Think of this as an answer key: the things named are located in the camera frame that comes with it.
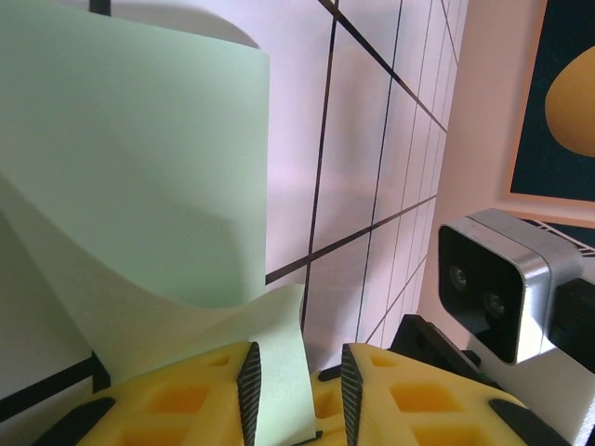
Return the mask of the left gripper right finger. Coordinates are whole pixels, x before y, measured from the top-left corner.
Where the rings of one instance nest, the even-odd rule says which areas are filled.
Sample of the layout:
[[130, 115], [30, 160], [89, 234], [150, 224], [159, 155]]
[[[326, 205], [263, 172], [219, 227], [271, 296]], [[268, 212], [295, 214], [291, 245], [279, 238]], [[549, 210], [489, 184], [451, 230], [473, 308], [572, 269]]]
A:
[[564, 445], [495, 387], [368, 344], [312, 374], [318, 445]]

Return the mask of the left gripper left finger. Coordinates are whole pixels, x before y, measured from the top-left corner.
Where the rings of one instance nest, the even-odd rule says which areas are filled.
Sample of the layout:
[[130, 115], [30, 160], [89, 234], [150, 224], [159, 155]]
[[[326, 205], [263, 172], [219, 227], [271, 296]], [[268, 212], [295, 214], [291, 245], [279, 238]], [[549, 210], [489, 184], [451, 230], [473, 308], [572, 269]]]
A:
[[61, 421], [61, 445], [253, 445], [261, 358], [233, 343], [108, 387]]

